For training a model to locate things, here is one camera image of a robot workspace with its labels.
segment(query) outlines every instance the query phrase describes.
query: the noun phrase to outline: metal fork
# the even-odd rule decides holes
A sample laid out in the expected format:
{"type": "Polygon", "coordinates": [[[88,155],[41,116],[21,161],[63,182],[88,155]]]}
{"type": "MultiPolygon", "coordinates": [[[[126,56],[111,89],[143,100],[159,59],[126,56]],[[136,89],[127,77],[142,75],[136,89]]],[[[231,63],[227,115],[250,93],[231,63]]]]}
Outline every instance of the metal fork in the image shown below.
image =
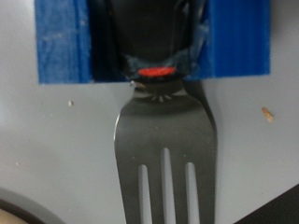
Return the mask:
{"type": "Polygon", "coordinates": [[[115,153],[127,224],[214,223],[216,134],[181,80],[135,89],[116,124],[115,153]]]}

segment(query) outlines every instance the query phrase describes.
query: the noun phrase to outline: black object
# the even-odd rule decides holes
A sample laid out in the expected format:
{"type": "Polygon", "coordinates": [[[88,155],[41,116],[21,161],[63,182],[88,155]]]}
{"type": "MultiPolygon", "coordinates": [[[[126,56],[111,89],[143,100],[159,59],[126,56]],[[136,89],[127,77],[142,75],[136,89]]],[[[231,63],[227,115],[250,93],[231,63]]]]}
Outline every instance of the black object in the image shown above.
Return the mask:
{"type": "Polygon", "coordinates": [[[298,224],[299,185],[278,196],[235,224],[298,224]]]}
{"type": "Polygon", "coordinates": [[[106,0],[120,69],[129,79],[164,82],[191,72],[193,1],[106,0]]]}
{"type": "Polygon", "coordinates": [[[118,70],[118,59],[112,38],[105,0],[88,0],[92,41],[91,67],[94,82],[125,81],[118,70]]]}

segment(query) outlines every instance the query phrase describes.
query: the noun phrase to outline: blue plastic block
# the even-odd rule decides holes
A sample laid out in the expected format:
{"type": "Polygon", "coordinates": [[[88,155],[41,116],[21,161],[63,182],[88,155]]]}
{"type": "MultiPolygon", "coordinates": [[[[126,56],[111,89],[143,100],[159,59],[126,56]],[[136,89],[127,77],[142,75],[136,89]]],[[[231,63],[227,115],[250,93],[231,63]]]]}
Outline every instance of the blue plastic block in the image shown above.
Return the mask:
{"type": "Polygon", "coordinates": [[[191,79],[269,74],[269,0],[210,0],[207,10],[210,34],[191,79]]]}
{"type": "MultiPolygon", "coordinates": [[[[100,65],[107,63],[96,63],[100,66],[92,71],[88,12],[87,0],[36,0],[40,83],[125,80],[100,65]]],[[[203,23],[208,35],[198,56],[199,69],[186,80],[269,74],[269,0],[209,0],[203,23]]],[[[96,53],[105,59],[108,52],[96,53]]]]}
{"type": "Polygon", "coordinates": [[[89,16],[86,0],[35,0],[39,83],[88,83],[89,16]]]}

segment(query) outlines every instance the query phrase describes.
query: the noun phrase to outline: red light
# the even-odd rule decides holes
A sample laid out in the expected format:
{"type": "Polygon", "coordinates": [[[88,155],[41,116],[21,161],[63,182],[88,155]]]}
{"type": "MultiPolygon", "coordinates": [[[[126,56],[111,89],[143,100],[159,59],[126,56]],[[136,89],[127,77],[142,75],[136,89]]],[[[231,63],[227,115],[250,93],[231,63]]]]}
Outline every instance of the red light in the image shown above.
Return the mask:
{"type": "Polygon", "coordinates": [[[138,70],[139,75],[144,77],[164,77],[173,74],[175,67],[152,67],[138,70]]]}

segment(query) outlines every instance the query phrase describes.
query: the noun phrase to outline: fork neck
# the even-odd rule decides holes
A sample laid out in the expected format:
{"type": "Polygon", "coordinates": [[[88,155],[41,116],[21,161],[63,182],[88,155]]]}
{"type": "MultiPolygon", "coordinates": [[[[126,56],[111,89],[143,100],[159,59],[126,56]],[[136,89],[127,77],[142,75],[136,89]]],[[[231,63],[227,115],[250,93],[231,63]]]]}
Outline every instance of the fork neck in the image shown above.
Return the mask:
{"type": "Polygon", "coordinates": [[[135,88],[135,93],[138,95],[142,92],[149,95],[172,95],[179,91],[184,91],[181,79],[154,84],[136,83],[135,88]]]}

